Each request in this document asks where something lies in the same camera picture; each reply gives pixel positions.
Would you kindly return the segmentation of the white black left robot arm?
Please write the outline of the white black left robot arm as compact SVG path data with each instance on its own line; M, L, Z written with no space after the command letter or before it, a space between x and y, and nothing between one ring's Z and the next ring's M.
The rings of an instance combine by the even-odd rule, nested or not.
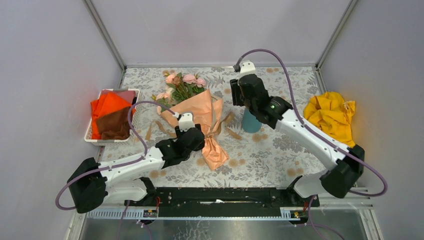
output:
M76 211L87 213L101 205L155 204L156 189L143 174L178 165L205 146L199 123L187 131L180 131L176 126L175 131L175 138L157 142L147 150L146 156L138 153L108 162L96 162L92 157L85 159L67 181Z

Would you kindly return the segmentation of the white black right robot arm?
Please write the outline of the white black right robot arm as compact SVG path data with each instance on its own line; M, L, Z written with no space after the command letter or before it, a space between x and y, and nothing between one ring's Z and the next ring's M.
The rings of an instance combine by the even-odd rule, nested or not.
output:
M312 134L309 128L318 134L321 130L298 117L288 101L270 96L256 74L232 79L229 84L233 105L245 107L259 122L289 136L324 165L325 170L299 176L289 185L286 198L291 205L299 206L308 197L322 193L339 199L347 195L364 171L352 158L364 159L362 147L349 147L327 135L320 139Z

